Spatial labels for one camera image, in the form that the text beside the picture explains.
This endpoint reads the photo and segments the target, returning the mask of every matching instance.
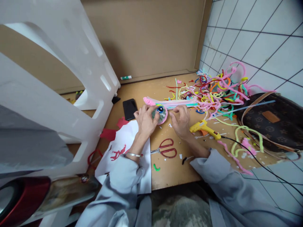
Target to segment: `scissors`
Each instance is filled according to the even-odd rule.
[[[171,141],[171,144],[167,144],[167,145],[162,145],[166,140],[170,140]],[[173,146],[174,145],[174,141],[172,139],[165,139],[162,141],[162,143],[160,144],[159,148],[157,150],[152,150],[151,151],[151,154],[155,154],[155,153],[160,153],[162,154],[164,157],[166,158],[174,158],[177,156],[177,150],[175,148],[170,148],[168,150],[164,150],[164,151],[160,151],[160,149],[162,148],[166,148],[166,147],[170,147],[170,146]],[[170,151],[174,151],[175,152],[175,155],[174,156],[166,156],[164,153],[167,153],[167,152],[170,152]]]

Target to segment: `bracelet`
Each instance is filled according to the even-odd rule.
[[[133,154],[133,153],[129,153],[129,152],[127,154],[129,154],[130,156],[136,156],[138,158],[143,158],[143,154],[138,155],[138,154]]]

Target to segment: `yellow glue gun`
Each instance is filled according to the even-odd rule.
[[[219,133],[217,133],[216,131],[212,130],[211,128],[207,127],[207,122],[206,120],[201,120],[200,122],[197,122],[196,124],[194,124],[193,126],[191,126],[189,128],[189,131],[191,133],[194,133],[198,130],[204,130],[206,132],[208,132],[209,134],[211,134],[215,140],[219,140],[221,139],[221,135]]]

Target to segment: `wooden desk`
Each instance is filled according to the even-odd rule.
[[[176,77],[166,77],[154,80],[147,80],[132,84],[124,84],[121,85],[121,88],[118,90],[118,97],[121,98],[119,102],[117,102],[110,113],[110,116],[106,122],[105,128],[109,129],[119,129],[116,126],[118,119],[124,116],[122,102],[131,98],[136,100],[138,108],[140,108],[143,104],[143,97],[149,96],[150,98],[163,100],[164,98],[168,98],[169,96],[172,98],[172,92],[169,92],[170,89],[166,86],[174,87],[175,78],[185,82],[187,85],[193,85],[193,82],[190,80],[196,80],[198,77],[195,73],[179,75]],[[205,114],[199,114],[195,110],[190,111],[190,126],[203,119]],[[226,120],[226,123],[237,123],[234,119],[233,122],[230,120]],[[200,175],[196,173],[196,171],[189,164],[190,161],[186,161],[184,165],[182,165],[182,159],[185,157],[192,156],[190,149],[187,144],[183,142],[181,139],[177,137],[173,128],[169,127],[171,123],[170,116],[168,116],[166,122],[161,126],[156,127],[156,130],[151,136],[151,149],[157,149],[160,143],[167,138],[172,138],[174,140],[174,147],[176,148],[178,154],[173,159],[164,159],[161,154],[153,154],[151,156],[151,180],[152,180],[152,190],[171,187],[179,184],[189,183],[198,181],[201,179]],[[227,126],[222,123],[217,123],[217,121],[210,120],[207,124],[210,128],[219,132],[220,134],[226,133],[225,136],[235,139],[235,127]],[[195,136],[201,136],[200,132],[197,132]],[[242,138],[245,135],[240,132],[239,137]],[[202,137],[197,139],[201,146],[206,148],[212,147],[217,149],[221,155],[223,155],[232,165],[232,167],[238,170],[236,167],[235,161],[227,156],[227,153],[224,151],[223,146],[218,144],[214,139],[210,139],[210,136]],[[222,142],[227,144],[228,149],[231,149],[233,142],[228,139],[221,139]],[[108,148],[109,142],[105,139],[100,139],[97,147],[100,149],[102,153],[106,151]],[[238,159],[240,160],[241,165],[246,169],[252,169],[253,167],[260,167],[259,164],[254,160],[250,159],[248,156],[245,158],[241,158],[242,152],[239,152]],[[92,160],[95,160],[99,155],[95,155]],[[277,163],[278,159],[273,158],[265,153],[257,153],[257,158],[260,161],[264,162],[264,165],[271,165]],[[160,171],[155,171],[153,164],[156,164],[157,168],[161,168]]]

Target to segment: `brown handbag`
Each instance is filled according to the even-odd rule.
[[[248,126],[262,134],[264,152],[281,160],[281,152],[294,152],[301,158],[303,150],[303,108],[289,99],[274,92],[255,94],[245,101],[246,106],[254,105],[262,101],[275,100],[275,102],[235,112],[239,125]],[[257,140],[245,129],[242,131],[259,146]]]

